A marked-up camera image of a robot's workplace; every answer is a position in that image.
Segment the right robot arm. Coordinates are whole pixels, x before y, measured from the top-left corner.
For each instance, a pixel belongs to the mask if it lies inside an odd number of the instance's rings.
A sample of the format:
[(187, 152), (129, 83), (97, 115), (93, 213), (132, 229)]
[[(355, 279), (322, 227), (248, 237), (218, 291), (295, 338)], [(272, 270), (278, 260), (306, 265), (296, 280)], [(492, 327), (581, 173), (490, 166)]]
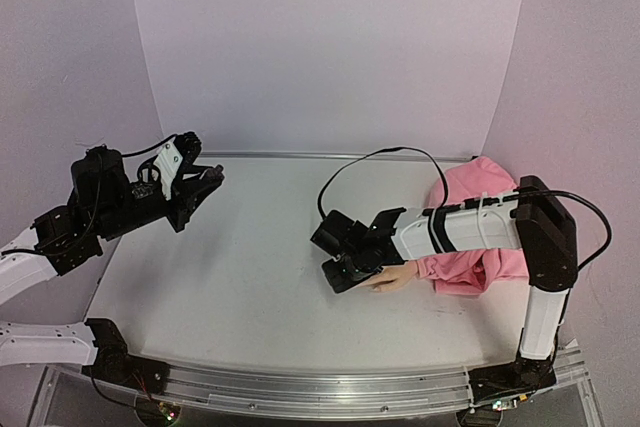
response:
[(476, 250), (522, 251), (530, 288), (518, 354), (529, 361), (551, 358), (578, 278), (575, 221), (536, 176), (493, 197), (384, 210), (370, 225), (333, 210), (323, 215), (310, 240), (329, 257), (322, 270), (335, 293), (410, 260)]

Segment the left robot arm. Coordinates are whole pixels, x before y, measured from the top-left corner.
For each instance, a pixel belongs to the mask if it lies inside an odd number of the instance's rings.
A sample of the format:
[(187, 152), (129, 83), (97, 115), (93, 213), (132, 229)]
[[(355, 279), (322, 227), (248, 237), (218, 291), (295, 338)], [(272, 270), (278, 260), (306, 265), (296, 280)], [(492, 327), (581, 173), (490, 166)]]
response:
[[(159, 219), (181, 232), (202, 202), (223, 183), (220, 165), (197, 164), (201, 143), (188, 132), (147, 149), (136, 178), (125, 154), (105, 145), (89, 149), (71, 166), (66, 204), (37, 217), (1, 250), (1, 300), (62, 277), (103, 253), (102, 244)], [(116, 384), (131, 380), (133, 358), (108, 319), (67, 325), (1, 325), (1, 363), (96, 365)]]

